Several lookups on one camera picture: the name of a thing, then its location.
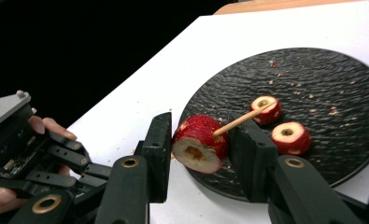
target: black background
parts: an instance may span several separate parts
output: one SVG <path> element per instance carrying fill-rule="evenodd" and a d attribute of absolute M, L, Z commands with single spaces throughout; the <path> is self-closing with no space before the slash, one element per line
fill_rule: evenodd
<path fill-rule="evenodd" d="M 38 116 L 68 127 L 199 16 L 231 2 L 0 0 L 0 97 L 28 91 Z"/>

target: red apple slice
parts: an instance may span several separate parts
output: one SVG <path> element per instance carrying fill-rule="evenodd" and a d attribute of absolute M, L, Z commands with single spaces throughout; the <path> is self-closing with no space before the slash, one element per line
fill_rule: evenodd
<path fill-rule="evenodd" d="M 172 153 L 186 167 L 204 174 L 217 172 L 228 154 L 228 133 L 214 136 L 221 128 L 208 115 L 194 115 L 184 120 L 173 136 Z"/>
<path fill-rule="evenodd" d="M 295 121 L 282 123 L 272 130 L 272 141 L 280 155 L 301 156 L 311 145 L 311 137 L 306 127 Z"/>
<path fill-rule="evenodd" d="M 276 104 L 273 104 L 268 108 L 264 109 L 264 111 L 262 111 L 259 115 L 253 118 L 253 120 L 257 124 L 266 125 L 279 119 L 282 114 L 281 105 L 280 102 L 277 100 L 277 98 L 273 96 L 260 96 L 251 103 L 250 110 L 256 110 L 261 106 L 267 105 L 272 102 Z"/>

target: black plate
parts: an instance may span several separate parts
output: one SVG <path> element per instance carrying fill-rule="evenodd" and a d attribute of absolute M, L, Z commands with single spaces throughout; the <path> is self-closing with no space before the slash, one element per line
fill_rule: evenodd
<path fill-rule="evenodd" d="M 251 56 L 218 72 L 186 105 L 180 122 L 208 114 L 229 122 L 245 114 L 257 97 L 273 95 L 283 116 L 262 127 L 267 134 L 279 123 L 299 121 L 312 135 L 303 156 L 332 186 L 338 186 L 369 163 L 369 67 L 326 49 L 277 49 Z M 188 169 L 217 193 L 246 201 L 228 160 L 213 175 Z"/>

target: wooden stick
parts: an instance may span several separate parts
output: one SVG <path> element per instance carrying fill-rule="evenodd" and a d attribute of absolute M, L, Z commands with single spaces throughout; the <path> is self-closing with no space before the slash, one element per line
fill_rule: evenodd
<path fill-rule="evenodd" d="M 261 112 L 264 111 L 264 109 L 268 108 L 271 105 L 276 104 L 277 102 L 272 102 L 269 103 L 267 105 L 263 105 L 262 107 L 259 107 L 253 111 L 248 112 L 247 114 L 243 115 L 242 117 L 224 125 L 223 127 L 217 129 L 215 132 L 213 132 L 213 136 L 219 136 L 222 133 L 228 132 L 229 130 L 231 130 L 232 128 L 236 127 L 237 125 L 245 122 L 248 119 L 252 119 L 254 117 L 256 117 L 257 115 L 259 115 Z"/>

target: white table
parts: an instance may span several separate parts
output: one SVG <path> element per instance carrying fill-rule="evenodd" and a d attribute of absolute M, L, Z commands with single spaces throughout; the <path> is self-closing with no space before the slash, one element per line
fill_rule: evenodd
<path fill-rule="evenodd" d="M 171 111 L 175 130 L 192 95 L 220 70 L 258 53 L 293 47 L 336 50 L 369 65 L 369 1 L 200 17 L 69 130 L 94 162 L 112 166 L 144 140 L 154 116 Z M 369 165 L 336 189 L 367 203 Z M 151 205 L 150 223 L 271 221 L 266 204 L 210 191 L 172 160 L 167 201 Z"/>

